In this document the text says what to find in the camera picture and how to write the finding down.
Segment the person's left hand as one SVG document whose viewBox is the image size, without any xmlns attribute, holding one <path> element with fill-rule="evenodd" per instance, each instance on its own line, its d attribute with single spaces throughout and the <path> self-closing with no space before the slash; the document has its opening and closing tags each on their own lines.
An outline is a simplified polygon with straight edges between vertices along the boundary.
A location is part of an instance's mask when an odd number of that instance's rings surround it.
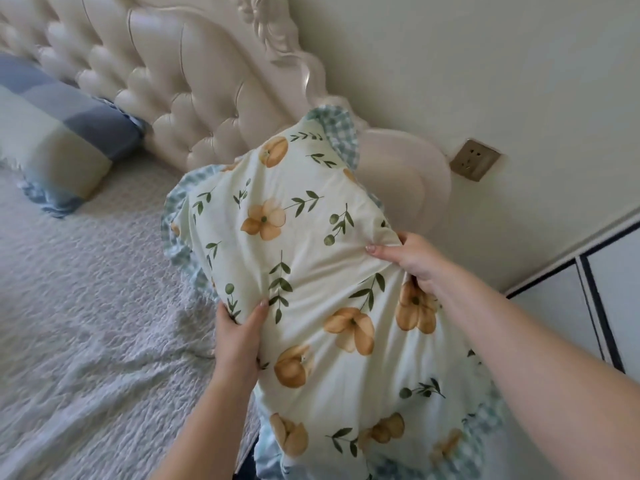
<svg viewBox="0 0 640 480">
<path fill-rule="evenodd" d="M 245 322 L 234 322 L 227 307 L 219 302 L 215 323 L 214 378 L 233 390 L 251 392 L 260 371 L 260 340 L 247 339 Z"/>
</svg>

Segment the person's right hand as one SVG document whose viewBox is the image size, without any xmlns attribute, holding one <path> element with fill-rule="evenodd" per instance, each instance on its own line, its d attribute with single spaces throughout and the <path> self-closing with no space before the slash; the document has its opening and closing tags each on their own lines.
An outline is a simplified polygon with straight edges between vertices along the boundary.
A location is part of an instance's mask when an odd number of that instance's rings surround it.
<svg viewBox="0 0 640 480">
<path fill-rule="evenodd" d="M 442 279 L 446 277 L 452 262 L 416 233 L 398 232 L 397 237 L 406 253 L 404 265 L 398 266 L 416 279 L 421 290 L 442 297 Z"/>
</svg>

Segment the floral cream pillow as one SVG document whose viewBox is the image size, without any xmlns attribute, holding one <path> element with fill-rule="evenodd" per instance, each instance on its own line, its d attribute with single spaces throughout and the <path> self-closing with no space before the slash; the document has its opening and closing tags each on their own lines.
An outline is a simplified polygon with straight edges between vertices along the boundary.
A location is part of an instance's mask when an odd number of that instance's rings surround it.
<svg viewBox="0 0 640 480">
<path fill-rule="evenodd" d="M 269 300 L 261 480 L 479 480 L 500 396 L 439 300 L 366 253 L 400 241 L 358 160 L 347 110 L 313 109 L 185 174 L 164 204 L 164 254 L 237 322 Z"/>
</svg>

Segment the person's right forearm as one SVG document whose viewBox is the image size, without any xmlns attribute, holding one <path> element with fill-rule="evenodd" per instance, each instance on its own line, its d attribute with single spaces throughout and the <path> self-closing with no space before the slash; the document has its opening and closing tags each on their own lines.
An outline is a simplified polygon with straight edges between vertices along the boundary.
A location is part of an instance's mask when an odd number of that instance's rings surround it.
<svg viewBox="0 0 640 480">
<path fill-rule="evenodd" d="M 527 315 L 463 268 L 430 285 L 533 443 L 571 480 L 640 480 L 640 384 Z"/>
</svg>

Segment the person's left forearm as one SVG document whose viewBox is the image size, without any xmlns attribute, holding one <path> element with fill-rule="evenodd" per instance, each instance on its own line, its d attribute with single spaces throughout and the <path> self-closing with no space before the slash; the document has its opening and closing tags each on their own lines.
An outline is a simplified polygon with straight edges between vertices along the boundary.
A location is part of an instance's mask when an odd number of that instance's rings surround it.
<svg viewBox="0 0 640 480">
<path fill-rule="evenodd" d="M 148 480 L 233 480 L 256 383 L 256 371 L 216 371 Z"/>
</svg>

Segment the white textured bedspread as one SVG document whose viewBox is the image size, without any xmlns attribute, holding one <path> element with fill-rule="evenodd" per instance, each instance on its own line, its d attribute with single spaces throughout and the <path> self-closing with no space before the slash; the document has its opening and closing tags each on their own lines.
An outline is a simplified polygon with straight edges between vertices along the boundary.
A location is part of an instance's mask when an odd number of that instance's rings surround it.
<svg viewBox="0 0 640 480">
<path fill-rule="evenodd" d="M 213 304 L 160 237 L 179 178 L 130 157 L 56 219 L 0 167 L 0 480 L 145 480 L 203 393 Z"/>
</svg>

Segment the white cabinet with dark trim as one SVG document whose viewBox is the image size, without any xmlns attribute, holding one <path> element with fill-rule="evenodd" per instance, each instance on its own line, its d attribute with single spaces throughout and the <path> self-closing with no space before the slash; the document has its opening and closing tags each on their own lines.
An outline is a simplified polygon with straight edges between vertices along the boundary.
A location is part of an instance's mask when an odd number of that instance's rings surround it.
<svg viewBox="0 0 640 480">
<path fill-rule="evenodd" d="M 506 295 L 640 383 L 640 209 Z"/>
</svg>

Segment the cream tufted headboard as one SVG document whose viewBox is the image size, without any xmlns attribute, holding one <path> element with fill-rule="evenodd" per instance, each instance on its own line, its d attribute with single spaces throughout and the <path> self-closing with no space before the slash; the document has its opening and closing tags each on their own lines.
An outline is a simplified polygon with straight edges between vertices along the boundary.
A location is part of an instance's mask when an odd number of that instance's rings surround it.
<svg viewBox="0 0 640 480">
<path fill-rule="evenodd" d="M 183 172 L 231 162 L 338 105 L 355 124 L 356 177 L 393 228 L 427 234 L 447 209 L 446 157 L 331 95 L 287 0 L 0 0 L 0 52 L 144 120 L 146 147 Z"/>
</svg>

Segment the blue checked pillow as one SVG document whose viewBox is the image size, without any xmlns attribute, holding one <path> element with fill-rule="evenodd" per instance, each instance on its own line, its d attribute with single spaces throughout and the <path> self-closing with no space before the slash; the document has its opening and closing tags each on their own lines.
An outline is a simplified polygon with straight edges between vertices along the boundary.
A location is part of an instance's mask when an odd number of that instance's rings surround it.
<svg viewBox="0 0 640 480">
<path fill-rule="evenodd" d="M 0 53 L 0 163 L 55 218 L 92 197 L 114 163 L 142 146 L 146 124 L 36 65 Z"/>
</svg>

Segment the bronze wall socket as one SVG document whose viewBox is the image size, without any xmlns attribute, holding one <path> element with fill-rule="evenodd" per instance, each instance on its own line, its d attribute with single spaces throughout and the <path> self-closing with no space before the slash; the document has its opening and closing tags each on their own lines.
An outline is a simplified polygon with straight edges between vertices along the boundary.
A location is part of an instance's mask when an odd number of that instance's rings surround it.
<svg viewBox="0 0 640 480">
<path fill-rule="evenodd" d="M 476 139 L 469 138 L 460 147 L 449 166 L 452 172 L 471 182 L 480 182 L 502 153 Z"/>
</svg>

